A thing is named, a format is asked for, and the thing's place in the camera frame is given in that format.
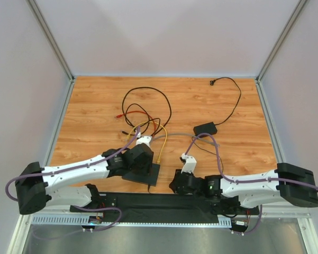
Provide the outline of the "black network switch box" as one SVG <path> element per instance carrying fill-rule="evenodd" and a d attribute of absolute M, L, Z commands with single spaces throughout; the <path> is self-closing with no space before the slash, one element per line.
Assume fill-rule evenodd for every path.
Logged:
<path fill-rule="evenodd" d="M 159 176 L 160 165 L 159 164 L 152 164 L 152 168 L 148 175 L 137 175 L 135 173 L 129 172 L 122 176 L 123 180 L 128 180 L 131 182 L 145 184 L 150 186 L 156 186 L 157 180 Z"/>

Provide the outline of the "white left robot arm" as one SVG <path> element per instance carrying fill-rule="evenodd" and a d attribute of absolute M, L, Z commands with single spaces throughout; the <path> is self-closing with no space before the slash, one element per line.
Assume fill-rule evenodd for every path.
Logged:
<path fill-rule="evenodd" d="M 19 213 L 29 215 L 56 205 L 94 209 L 100 204 L 97 187 L 87 184 L 73 189 L 73 184 L 120 176 L 154 186 L 159 168 L 153 163 L 153 151 L 145 143 L 131 149 L 109 149 L 90 159 L 62 166 L 41 167 L 39 162 L 32 162 L 14 181 Z"/>

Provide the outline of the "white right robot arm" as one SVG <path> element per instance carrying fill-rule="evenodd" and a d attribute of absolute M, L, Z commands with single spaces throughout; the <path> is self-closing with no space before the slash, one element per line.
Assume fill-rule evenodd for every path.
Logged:
<path fill-rule="evenodd" d="M 297 207 L 318 207 L 318 186 L 312 171 L 285 162 L 265 173 L 243 176 L 195 177 L 177 169 L 170 189 L 178 195 L 195 195 L 221 202 L 232 199 L 243 208 L 287 201 Z"/>

